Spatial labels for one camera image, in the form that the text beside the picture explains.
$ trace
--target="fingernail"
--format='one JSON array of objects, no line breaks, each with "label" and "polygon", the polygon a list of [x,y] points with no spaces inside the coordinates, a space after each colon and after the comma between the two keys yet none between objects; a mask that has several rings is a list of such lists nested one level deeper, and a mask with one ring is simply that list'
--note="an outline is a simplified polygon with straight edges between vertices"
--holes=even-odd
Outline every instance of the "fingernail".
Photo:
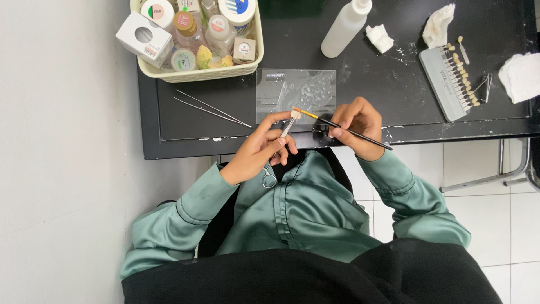
[{"label": "fingernail", "polygon": [[341,130],[341,128],[334,128],[334,130],[332,131],[332,134],[334,134],[335,137],[340,137],[342,133],[343,130]]}]

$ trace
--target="shirt sleeve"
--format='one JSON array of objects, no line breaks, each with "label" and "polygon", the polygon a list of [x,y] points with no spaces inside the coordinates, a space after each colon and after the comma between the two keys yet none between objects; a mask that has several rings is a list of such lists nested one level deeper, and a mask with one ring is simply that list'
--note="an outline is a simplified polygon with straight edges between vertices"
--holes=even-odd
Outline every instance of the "shirt sleeve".
[{"label": "shirt sleeve", "polygon": [[238,188],[214,163],[177,202],[165,203],[131,225],[133,250],[126,254],[120,278],[167,262],[192,259],[207,225]]},{"label": "shirt sleeve", "polygon": [[357,159],[382,202],[395,209],[397,237],[469,246],[471,234],[449,212],[443,194],[415,176],[392,152],[386,150],[373,162]]}]

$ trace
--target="brush handle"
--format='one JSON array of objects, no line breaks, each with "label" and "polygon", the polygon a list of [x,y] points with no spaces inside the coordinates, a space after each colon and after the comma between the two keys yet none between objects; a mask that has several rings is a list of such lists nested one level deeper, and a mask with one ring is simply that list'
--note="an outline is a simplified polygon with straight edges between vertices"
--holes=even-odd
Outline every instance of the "brush handle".
[{"label": "brush handle", "polygon": [[[325,123],[325,124],[331,125],[332,127],[341,128],[341,126],[338,125],[338,124],[335,123],[335,122],[331,122],[331,121],[325,120],[324,118],[320,118],[320,117],[317,118],[317,119],[318,119],[319,121],[322,121],[322,122]],[[370,143],[374,143],[374,144],[376,144],[377,146],[383,147],[383,148],[388,149],[388,150],[390,150],[390,151],[394,150],[393,148],[391,148],[391,147],[389,147],[389,146],[387,146],[387,145],[385,145],[385,144],[383,144],[383,143],[380,143],[380,142],[378,142],[378,141],[376,141],[376,140],[372,140],[371,138],[366,137],[366,136],[363,136],[362,134],[358,134],[358,133],[356,133],[355,131],[352,131],[351,129],[347,129],[347,131],[351,132],[351,133],[352,133],[353,135],[355,135],[356,137],[359,137],[359,138],[361,138],[361,139],[363,139],[363,140],[366,140],[366,141],[368,141],[368,142],[370,142]]]}]

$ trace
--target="shirt cuff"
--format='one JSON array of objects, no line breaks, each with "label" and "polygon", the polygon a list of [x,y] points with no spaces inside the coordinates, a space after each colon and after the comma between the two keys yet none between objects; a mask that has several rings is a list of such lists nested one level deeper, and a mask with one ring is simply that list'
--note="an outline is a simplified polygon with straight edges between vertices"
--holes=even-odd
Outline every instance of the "shirt cuff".
[{"label": "shirt cuff", "polygon": [[401,194],[414,186],[413,173],[388,150],[376,161],[368,162],[358,156],[356,159],[380,194]]},{"label": "shirt cuff", "polygon": [[214,163],[176,202],[176,209],[188,223],[209,224],[237,188],[221,177]]}]

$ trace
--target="jar lid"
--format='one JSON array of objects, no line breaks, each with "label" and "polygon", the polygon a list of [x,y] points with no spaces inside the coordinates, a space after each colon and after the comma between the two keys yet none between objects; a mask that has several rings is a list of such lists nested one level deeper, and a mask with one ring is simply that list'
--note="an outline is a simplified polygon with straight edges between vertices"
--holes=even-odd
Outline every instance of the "jar lid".
[{"label": "jar lid", "polygon": [[174,9],[167,0],[148,0],[143,4],[140,13],[166,31],[174,29]]},{"label": "jar lid", "polygon": [[210,34],[217,39],[223,39],[231,34],[229,22],[222,15],[212,16],[208,21],[208,29],[210,29]]},{"label": "jar lid", "polygon": [[176,72],[198,70],[197,57],[188,49],[178,49],[171,56],[172,68]]},{"label": "jar lid", "polygon": [[174,14],[174,26],[184,37],[191,37],[197,31],[197,22],[193,19],[191,13],[179,11]]},{"label": "jar lid", "polygon": [[255,15],[256,5],[256,0],[219,0],[221,14],[235,27],[251,21]]}]

